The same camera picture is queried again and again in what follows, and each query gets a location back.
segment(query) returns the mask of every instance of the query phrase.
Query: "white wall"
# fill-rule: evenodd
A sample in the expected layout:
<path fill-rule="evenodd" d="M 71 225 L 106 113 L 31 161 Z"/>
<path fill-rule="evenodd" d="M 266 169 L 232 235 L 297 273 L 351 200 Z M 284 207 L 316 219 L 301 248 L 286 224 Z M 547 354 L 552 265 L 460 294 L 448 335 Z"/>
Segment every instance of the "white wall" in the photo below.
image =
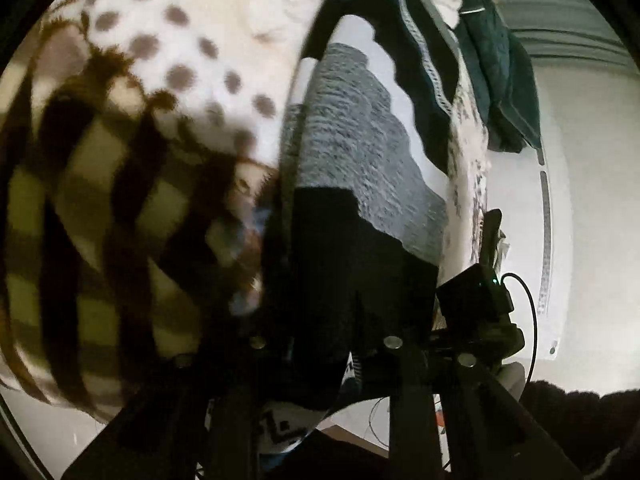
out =
<path fill-rule="evenodd" d="M 606 393 L 640 388 L 640 80 L 539 66 L 561 130 L 574 222 L 562 347 L 535 378 Z"/>
<path fill-rule="evenodd" d="M 562 347 L 562 333 L 569 307 L 573 258 L 573 223 L 569 177 L 562 137 L 546 82 L 538 80 L 540 134 L 543 164 L 530 147 L 521 153 L 489 152 L 491 170 L 487 176 L 488 209 L 502 211 L 501 229 L 510 249 L 499 275 L 514 272 L 531 292 L 538 310 L 538 360 L 554 360 Z M 550 268 L 546 301 L 539 310 L 544 256 L 544 208 L 541 172 L 548 181 L 550 202 Z M 525 347 L 513 360 L 530 360 L 533 350 L 533 322 L 529 300 L 513 278 L 505 281 L 514 312 L 511 320 L 524 332 Z"/>

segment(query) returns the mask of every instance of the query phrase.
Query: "clothing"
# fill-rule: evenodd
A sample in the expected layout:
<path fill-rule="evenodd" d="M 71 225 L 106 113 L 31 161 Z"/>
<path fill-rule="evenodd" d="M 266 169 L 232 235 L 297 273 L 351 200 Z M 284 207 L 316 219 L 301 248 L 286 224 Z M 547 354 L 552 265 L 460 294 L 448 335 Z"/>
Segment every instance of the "clothing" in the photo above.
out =
<path fill-rule="evenodd" d="M 478 260 L 486 129 L 437 20 L 423 0 L 325 0 L 303 49 L 276 215 L 300 306 L 294 369 L 327 394 L 279 404 L 289 411 L 276 427 L 302 437 L 273 439 L 265 426 L 265 466 L 348 397 L 359 312 L 428 328 L 438 281 Z"/>
<path fill-rule="evenodd" d="M 489 128 L 489 149 L 520 152 L 525 144 L 539 149 L 540 106 L 533 67 L 494 2 L 462 0 L 454 32 Z"/>
<path fill-rule="evenodd" d="M 640 466 L 640 390 L 599 396 L 528 384 L 520 402 L 589 480 L 636 478 Z"/>

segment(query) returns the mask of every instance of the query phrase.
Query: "black fabric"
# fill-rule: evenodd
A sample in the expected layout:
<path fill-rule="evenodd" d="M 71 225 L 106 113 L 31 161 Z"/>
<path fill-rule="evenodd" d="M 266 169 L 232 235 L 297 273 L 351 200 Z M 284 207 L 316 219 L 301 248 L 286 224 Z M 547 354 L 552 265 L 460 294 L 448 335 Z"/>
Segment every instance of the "black fabric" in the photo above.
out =
<path fill-rule="evenodd" d="M 306 370 L 305 379 L 319 388 L 340 384 L 354 331 L 362 328 L 354 325 L 358 309 L 379 319 L 389 333 L 399 326 L 430 325 L 432 312 L 425 306 L 433 304 L 438 268 L 360 218 L 349 190 L 295 191 L 292 268 L 296 302 L 304 305 L 296 368 Z"/>
<path fill-rule="evenodd" d="M 462 6 L 459 9 L 460 17 L 464 16 L 468 12 L 478 12 L 484 9 L 481 0 L 462 0 Z M 471 78 L 471 84 L 474 88 L 474 95 L 476 97 L 476 106 L 478 107 L 478 113 L 484 124 L 489 123 L 489 109 L 491 107 L 491 94 L 489 92 L 489 85 L 487 79 L 482 72 L 482 65 L 480 57 L 476 51 L 476 46 L 469 34 L 469 30 L 466 25 L 466 21 L 460 19 L 458 25 L 453 31 L 458 38 L 458 46 L 460 47 L 460 53 L 465 60 L 466 69 L 469 72 Z"/>
<path fill-rule="evenodd" d="M 569 392 L 545 381 L 528 384 L 520 402 L 585 474 L 621 449 L 601 478 L 636 478 L 640 462 L 640 390 L 603 397 Z"/>
<path fill-rule="evenodd" d="M 535 149 L 540 139 L 540 103 L 533 65 L 526 49 L 513 33 L 509 33 L 510 68 L 507 89 L 498 103 L 503 137 L 524 140 Z"/>
<path fill-rule="evenodd" d="M 79 361 L 78 277 L 80 257 L 47 201 L 40 271 L 42 345 L 60 392 L 73 406 L 94 408 Z"/>
<path fill-rule="evenodd" d="M 350 9 L 351 0 L 324 0 L 306 38 L 301 59 L 305 57 L 322 59 L 326 44 L 334 33 L 336 25 L 341 17 L 350 12 Z"/>
<path fill-rule="evenodd" d="M 510 70 L 509 29 L 492 0 L 462 0 L 460 21 L 465 23 L 481 60 L 492 100 L 507 89 Z"/>

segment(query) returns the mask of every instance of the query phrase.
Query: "gray knit fabric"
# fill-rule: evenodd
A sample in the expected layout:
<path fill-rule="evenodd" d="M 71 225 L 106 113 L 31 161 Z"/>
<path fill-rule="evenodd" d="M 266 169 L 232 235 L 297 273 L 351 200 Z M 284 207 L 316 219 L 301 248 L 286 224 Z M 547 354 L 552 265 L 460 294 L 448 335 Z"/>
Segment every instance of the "gray knit fabric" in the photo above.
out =
<path fill-rule="evenodd" d="M 284 214 L 290 215 L 295 187 L 349 189 L 361 218 L 400 240 L 409 253 L 438 265 L 446 204 L 423 181 L 390 103 L 389 90 L 367 69 L 361 51 L 328 46 L 305 104 L 291 107 L 287 118 Z"/>

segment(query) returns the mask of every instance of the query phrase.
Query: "patterned fabric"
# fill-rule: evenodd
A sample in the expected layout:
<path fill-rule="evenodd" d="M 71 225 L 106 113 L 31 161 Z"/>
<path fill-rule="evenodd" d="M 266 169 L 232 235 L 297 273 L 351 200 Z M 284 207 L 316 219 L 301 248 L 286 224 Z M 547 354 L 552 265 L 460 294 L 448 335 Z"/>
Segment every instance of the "patterned fabric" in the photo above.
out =
<path fill-rule="evenodd" d="M 3 382 L 109 420 L 212 310 L 257 308 L 282 113 L 321 1 L 52 4 L 5 74 L 28 67 L 1 133 Z"/>
<path fill-rule="evenodd" d="M 335 393 L 313 408 L 268 403 L 287 431 L 274 438 L 264 421 L 264 465 L 352 388 L 341 374 L 360 324 L 382 341 L 407 319 L 430 323 L 438 268 L 448 279 L 478 260 L 486 130 L 438 20 L 421 0 L 325 0 L 303 49 L 280 165 L 293 362 Z"/>

